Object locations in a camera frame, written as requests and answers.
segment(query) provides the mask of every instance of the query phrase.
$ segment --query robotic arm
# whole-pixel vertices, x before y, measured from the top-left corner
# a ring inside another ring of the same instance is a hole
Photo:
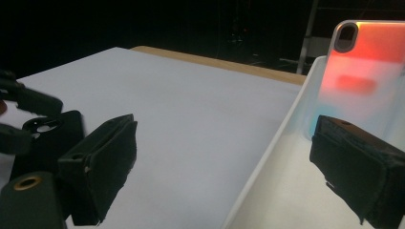
[[[81,114],[61,113],[63,103],[26,88],[0,71],[0,100],[46,117],[22,130],[0,124],[0,153],[15,155],[10,182],[1,190],[0,228],[98,225],[134,166],[137,122],[132,114],[104,122],[84,137]],[[46,133],[40,125],[53,126]]]

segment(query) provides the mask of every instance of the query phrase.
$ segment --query white table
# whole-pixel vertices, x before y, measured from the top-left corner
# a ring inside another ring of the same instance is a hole
[[[120,115],[139,122],[137,162],[101,229],[221,228],[301,88],[118,48],[21,82],[79,110],[87,133]],[[33,117],[9,104],[0,121]]]

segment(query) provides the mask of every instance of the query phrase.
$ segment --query screw hole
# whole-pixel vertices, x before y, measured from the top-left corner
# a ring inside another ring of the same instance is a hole
[[[60,122],[58,120],[52,120],[41,124],[40,126],[36,127],[36,131],[39,133],[46,133],[49,131],[54,130],[55,128],[60,126]]]
[[[32,134],[31,135],[34,139],[37,139],[37,138],[39,138],[40,136],[41,136],[41,134],[40,133],[35,133],[35,134]]]
[[[41,177],[39,176],[32,176],[26,177],[14,185],[14,190],[16,191],[24,191],[27,189],[31,189],[32,187],[36,186],[42,181]]]

